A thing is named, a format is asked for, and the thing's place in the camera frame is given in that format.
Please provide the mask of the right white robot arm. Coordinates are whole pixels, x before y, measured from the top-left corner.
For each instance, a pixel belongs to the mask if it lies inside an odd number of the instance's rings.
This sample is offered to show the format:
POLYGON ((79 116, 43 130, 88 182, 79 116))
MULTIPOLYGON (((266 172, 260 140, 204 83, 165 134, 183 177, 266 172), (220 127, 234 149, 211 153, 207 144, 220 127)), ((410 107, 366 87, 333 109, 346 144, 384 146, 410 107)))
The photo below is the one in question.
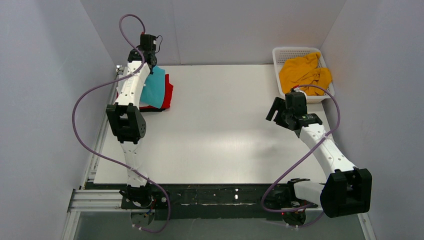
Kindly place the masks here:
POLYGON ((307 178, 291 179, 287 183, 286 202, 306 201, 307 206, 318 205, 329 218, 367 213, 371 205, 372 175, 366 168, 358 168, 345 157, 329 138, 322 120, 308 113, 304 93, 291 91, 284 98, 276 97, 266 120, 293 131, 309 148, 296 165, 313 155, 323 170, 326 182, 317 183, 307 178))

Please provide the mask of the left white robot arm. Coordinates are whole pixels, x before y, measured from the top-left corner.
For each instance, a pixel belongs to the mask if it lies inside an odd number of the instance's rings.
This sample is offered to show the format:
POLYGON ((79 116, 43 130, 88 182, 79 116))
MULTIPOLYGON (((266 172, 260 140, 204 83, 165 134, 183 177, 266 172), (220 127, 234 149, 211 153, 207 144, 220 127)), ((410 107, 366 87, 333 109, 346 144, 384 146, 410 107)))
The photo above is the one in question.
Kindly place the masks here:
POLYGON ((145 172, 141 170, 137 150, 147 127, 140 112, 140 98, 145 81, 157 64, 156 49, 157 37, 142 33, 137 49, 129 53, 127 66, 118 71, 126 79, 118 85, 117 98, 114 104, 106 107, 111 131, 122 147, 128 166, 127 186, 120 194, 140 206, 146 206, 153 200, 149 182, 140 176, 145 172))

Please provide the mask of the turquoise t shirt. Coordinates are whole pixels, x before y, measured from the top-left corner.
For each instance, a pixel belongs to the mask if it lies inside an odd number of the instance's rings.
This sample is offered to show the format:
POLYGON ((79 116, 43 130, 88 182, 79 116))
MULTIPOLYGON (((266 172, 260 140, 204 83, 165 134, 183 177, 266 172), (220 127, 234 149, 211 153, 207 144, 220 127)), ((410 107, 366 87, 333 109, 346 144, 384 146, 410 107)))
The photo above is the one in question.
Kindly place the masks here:
POLYGON ((145 86, 142 89, 140 97, 140 107, 161 108, 165 98, 166 71, 159 66, 153 68, 153 74, 150 74, 145 80, 145 86))

